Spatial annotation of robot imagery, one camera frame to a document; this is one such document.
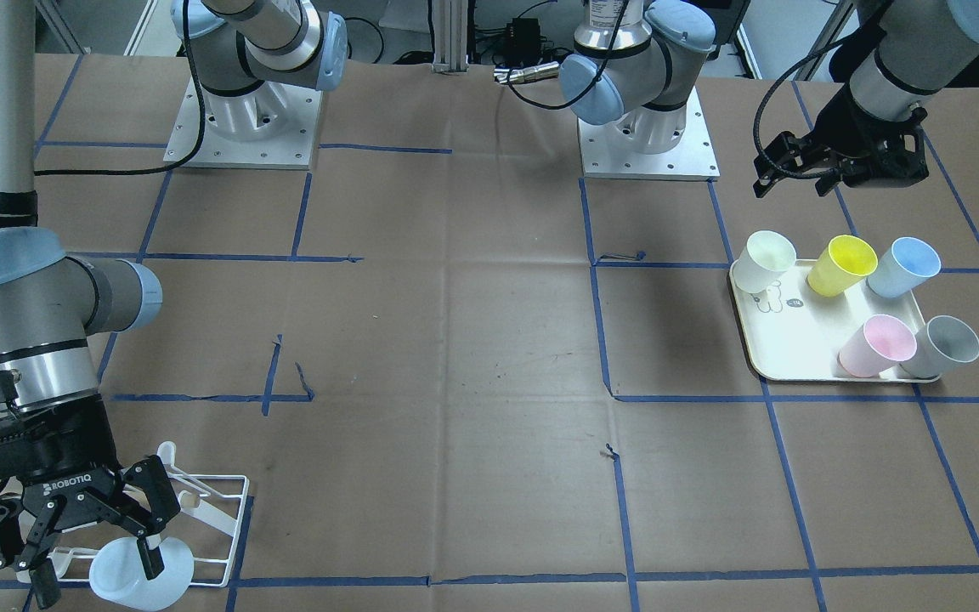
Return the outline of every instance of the plastic cup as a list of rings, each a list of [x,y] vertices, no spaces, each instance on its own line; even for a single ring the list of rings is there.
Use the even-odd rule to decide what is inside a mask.
[[[872,314],[838,353],[840,367],[868,378],[916,354],[913,330],[897,317]]]
[[[916,345],[916,355],[901,364],[916,378],[935,378],[979,357],[976,332],[962,319],[948,314],[932,317],[916,332]]]
[[[795,246],[777,232],[762,229],[746,239],[735,260],[735,286],[746,293],[761,293],[795,264]]]
[[[879,258],[879,267],[867,276],[867,286],[883,298],[897,298],[939,274],[943,266],[935,248],[912,236],[894,240],[890,251]]]
[[[137,542],[135,538],[120,538],[101,547],[89,565],[89,587],[101,599],[128,608],[156,612],[170,607],[187,592],[195,574],[190,548],[176,538],[161,542],[164,570],[147,581]]]
[[[866,241],[856,236],[836,236],[818,256],[807,274],[807,284],[818,295],[840,295],[878,267],[878,256]]]

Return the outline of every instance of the tray with cups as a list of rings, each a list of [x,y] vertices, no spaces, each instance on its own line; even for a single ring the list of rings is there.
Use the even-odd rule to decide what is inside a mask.
[[[841,235],[799,259],[783,235],[751,234],[729,272],[751,367],[770,380],[931,383],[971,363],[976,333],[946,314],[925,321],[912,293],[941,267],[910,236],[881,258]]]

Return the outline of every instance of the table surface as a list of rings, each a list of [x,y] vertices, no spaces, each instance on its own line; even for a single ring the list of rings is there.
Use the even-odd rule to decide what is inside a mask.
[[[182,59],[37,66],[40,169],[160,163]],[[766,86],[699,82],[712,183],[583,179],[567,111],[481,67],[391,65],[327,94],[311,173],[39,178],[67,249],[166,290],[150,326],[90,341],[121,461],[174,440],[184,468],[252,478],[232,588],[173,609],[979,609],[979,361],[769,383],[727,295],[758,229],[803,257],[916,235],[944,264],[925,317],[979,333],[979,90],[931,101],[924,182],[758,201]],[[762,135],[832,93],[783,86]],[[168,532],[220,549],[190,520]],[[0,581],[0,609],[26,596]]]

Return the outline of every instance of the tray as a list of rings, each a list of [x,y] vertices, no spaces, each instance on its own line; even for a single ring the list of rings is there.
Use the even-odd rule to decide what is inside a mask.
[[[841,295],[823,297],[807,285],[813,259],[795,266],[764,292],[749,294],[731,280],[732,302],[743,330],[746,356],[755,371],[769,380],[823,381],[823,383],[931,383],[935,378],[914,378],[900,365],[877,376],[857,378],[840,367],[836,354],[848,338],[875,314],[892,315],[913,333],[924,326],[912,292],[893,299],[875,295],[866,282],[856,283]]]

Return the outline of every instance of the robotiq logo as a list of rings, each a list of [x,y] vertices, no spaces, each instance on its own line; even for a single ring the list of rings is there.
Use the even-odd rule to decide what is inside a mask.
[[[93,476],[89,475],[89,473],[83,473],[82,476],[75,476],[74,478],[57,480],[54,481],[54,483],[44,483],[43,496],[50,496],[51,491],[63,489],[66,487],[73,487],[73,485],[80,485],[81,483],[93,483]]]

